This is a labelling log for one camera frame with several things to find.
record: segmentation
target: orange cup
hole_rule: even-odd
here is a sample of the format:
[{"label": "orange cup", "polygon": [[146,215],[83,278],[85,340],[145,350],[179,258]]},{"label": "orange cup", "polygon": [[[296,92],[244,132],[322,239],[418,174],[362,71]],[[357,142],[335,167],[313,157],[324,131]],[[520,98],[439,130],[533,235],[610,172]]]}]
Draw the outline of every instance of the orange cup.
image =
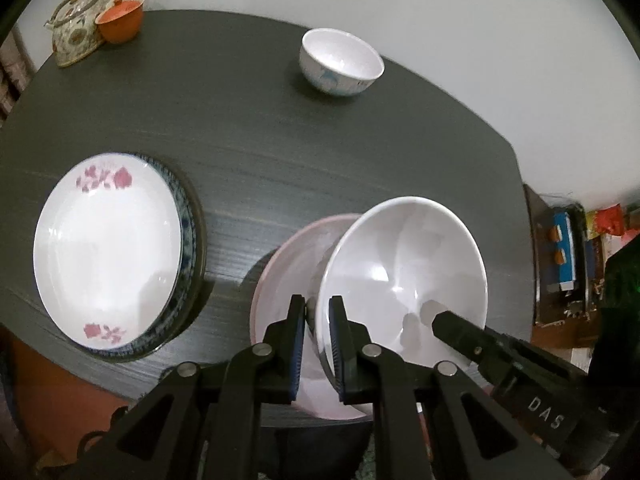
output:
[{"label": "orange cup", "polygon": [[95,19],[103,38],[109,43],[124,43],[131,40],[142,25],[142,4],[145,0],[116,0]]}]

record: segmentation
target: pink-rimmed plate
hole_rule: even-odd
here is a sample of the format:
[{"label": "pink-rimmed plate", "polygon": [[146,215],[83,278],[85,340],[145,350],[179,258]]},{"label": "pink-rimmed plate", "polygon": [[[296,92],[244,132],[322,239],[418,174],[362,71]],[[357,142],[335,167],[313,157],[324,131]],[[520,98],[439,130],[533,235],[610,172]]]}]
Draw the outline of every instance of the pink-rimmed plate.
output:
[{"label": "pink-rimmed plate", "polygon": [[[262,341],[267,327],[285,319],[292,294],[309,298],[317,294],[314,277],[328,254],[360,215],[344,214],[322,218],[309,224],[287,240],[264,268],[251,305],[252,344]],[[319,418],[349,420],[364,414],[340,402],[338,393],[327,379],[318,347],[305,324],[300,388],[293,405]]]},{"label": "pink-rimmed plate", "polygon": [[174,290],[182,238],[162,176],[133,155],[103,153],[71,169],[36,227],[33,269],[47,313],[92,349],[126,345]]}]

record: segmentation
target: white bowl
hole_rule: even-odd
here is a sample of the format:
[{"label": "white bowl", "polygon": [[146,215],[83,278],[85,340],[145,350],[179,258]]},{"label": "white bowl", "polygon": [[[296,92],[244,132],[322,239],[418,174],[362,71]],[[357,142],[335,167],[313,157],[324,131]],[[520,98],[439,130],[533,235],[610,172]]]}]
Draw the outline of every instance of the white bowl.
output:
[{"label": "white bowl", "polygon": [[300,68],[320,91],[356,95],[385,71],[380,54],[353,34],[334,28],[313,28],[302,37]]},{"label": "white bowl", "polygon": [[33,270],[54,323],[92,349],[126,345],[171,297],[182,254],[180,217],[144,160],[104,153],[71,169],[47,198]]},{"label": "white bowl", "polygon": [[476,243],[449,209],[420,197],[394,198],[364,213],[329,259],[314,329],[332,381],[328,304],[336,295],[373,342],[422,366],[450,360],[464,369],[470,363],[433,335],[437,313],[451,310],[479,327],[486,319],[486,273]]}]

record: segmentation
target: white plate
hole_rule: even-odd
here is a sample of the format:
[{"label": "white plate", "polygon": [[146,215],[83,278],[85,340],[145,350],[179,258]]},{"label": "white plate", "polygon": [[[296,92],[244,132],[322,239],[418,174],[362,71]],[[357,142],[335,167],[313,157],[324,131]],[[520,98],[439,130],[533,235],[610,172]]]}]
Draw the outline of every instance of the white plate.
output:
[{"label": "white plate", "polygon": [[431,331],[451,310],[484,327],[484,264],[466,226],[443,205],[399,197],[362,215],[341,238],[326,266],[315,312],[318,351],[332,372],[328,302],[341,295],[349,320],[364,324],[372,342],[411,363],[433,367],[469,360]]},{"label": "white plate", "polygon": [[[285,319],[292,294],[309,298],[313,291],[313,276],[325,254],[333,251],[340,237],[358,218],[345,214],[323,218],[294,234],[271,257],[264,268],[251,305],[251,342],[262,341],[267,327]],[[320,418],[348,420],[363,413],[340,402],[338,393],[327,379],[316,351],[316,343],[305,323],[302,349],[302,370],[297,408]]]},{"label": "white plate", "polygon": [[123,346],[156,320],[181,258],[169,187],[132,155],[104,153],[49,195],[33,243],[38,291],[56,325],[94,349]]}]

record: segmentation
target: teapot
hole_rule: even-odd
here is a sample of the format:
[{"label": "teapot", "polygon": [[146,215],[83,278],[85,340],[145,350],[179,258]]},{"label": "teapot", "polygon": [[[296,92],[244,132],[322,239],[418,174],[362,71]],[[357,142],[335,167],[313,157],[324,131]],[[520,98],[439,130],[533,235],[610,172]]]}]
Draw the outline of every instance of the teapot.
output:
[{"label": "teapot", "polygon": [[104,43],[95,18],[116,0],[64,0],[45,27],[53,31],[51,46],[58,66],[84,59]]}]

